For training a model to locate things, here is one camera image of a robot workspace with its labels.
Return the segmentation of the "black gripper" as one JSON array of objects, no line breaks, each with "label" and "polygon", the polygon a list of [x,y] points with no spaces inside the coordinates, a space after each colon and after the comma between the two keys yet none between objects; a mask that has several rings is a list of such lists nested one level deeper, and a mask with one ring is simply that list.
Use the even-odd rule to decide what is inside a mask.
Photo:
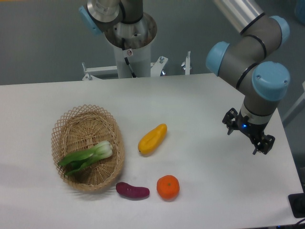
[{"label": "black gripper", "polygon": [[242,114],[231,108],[224,116],[222,123],[226,125],[230,135],[234,130],[240,130],[246,135],[254,145],[253,155],[257,152],[266,155],[273,147],[275,137],[272,135],[264,135],[265,124],[253,124],[248,122],[249,117],[243,117]]}]

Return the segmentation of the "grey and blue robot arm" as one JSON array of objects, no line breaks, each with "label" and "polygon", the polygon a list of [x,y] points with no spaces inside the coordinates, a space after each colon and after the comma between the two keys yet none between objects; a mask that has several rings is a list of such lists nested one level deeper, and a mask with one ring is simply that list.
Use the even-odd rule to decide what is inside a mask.
[{"label": "grey and blue robot arm", "polygon": [[[290,74],[283,65],[265,59],[287,41],[289,26],[281,17],[266,16],[253,0],[217,0],[215,4],[242,36],[235,45],[217,43],[205,61],[211,72],[244,95],[240,111],[229,110],[223,123],[228,133],[242,132],[255,152],[267,154],[275,138],[264,129],[286,94]],[[141,0],[89,0],[79,13],[92,33],[104,33],[112,45],[120,78],[161,75],[167,59],[151,63],[150,45],[157,26],[143,11]]]}]

